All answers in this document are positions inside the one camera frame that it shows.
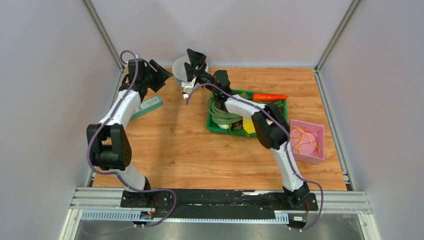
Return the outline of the grey filament spool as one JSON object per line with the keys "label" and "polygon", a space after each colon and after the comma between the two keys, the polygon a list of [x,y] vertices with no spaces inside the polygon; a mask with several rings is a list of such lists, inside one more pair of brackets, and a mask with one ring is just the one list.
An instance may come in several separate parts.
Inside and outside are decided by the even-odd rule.
{"label": "grey filament spool", "polygon": [[181,88],[181,82],[187,82],[187,76],[186,76],[186,71],[184,68],[184,63],[185,62],[189,62],[189,57],[187,55],[187,53],[181,57],[179,57],[177,60],[174,61],[173,65],[172,65],[172,73],[173,73],[173,77],[175,82],[179,85],[179,87]]}

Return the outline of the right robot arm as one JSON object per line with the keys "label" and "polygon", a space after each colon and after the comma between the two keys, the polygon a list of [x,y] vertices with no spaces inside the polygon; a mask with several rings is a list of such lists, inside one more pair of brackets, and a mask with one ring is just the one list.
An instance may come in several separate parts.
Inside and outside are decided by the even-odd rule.
{"label": "right robot arm", "polygon": [[206,71],[206,55],[190,48],[186,52],[189,62],[184,63],[184,68],[192,89],[183,94],[184,99],[189,101],[196,90],[204,87],[212,92],[219,109],[252,121],[258,141],[270,150],[279,167],[286,205],[293,210],[299,209],[310,189],[299,173],[290,143],[290,126],[279,107],[275,103],[256,103],[235,94],[227,71],[217,70],[210,74]]}

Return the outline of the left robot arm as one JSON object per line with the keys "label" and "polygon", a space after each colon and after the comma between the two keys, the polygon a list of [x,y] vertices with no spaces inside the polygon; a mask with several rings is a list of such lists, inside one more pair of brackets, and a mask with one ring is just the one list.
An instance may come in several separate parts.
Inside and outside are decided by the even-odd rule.
{"label": "left robot arm", "polygon": [[109,112],[86,128],[87,162],[96,174],[115,176],[124,185],[123,196],[145,208],[152,203],[154,190],[131,162],[132,148],[125,129],[148,90],[158,92],[173,74],[153,59],[131,59],[126,69]]}

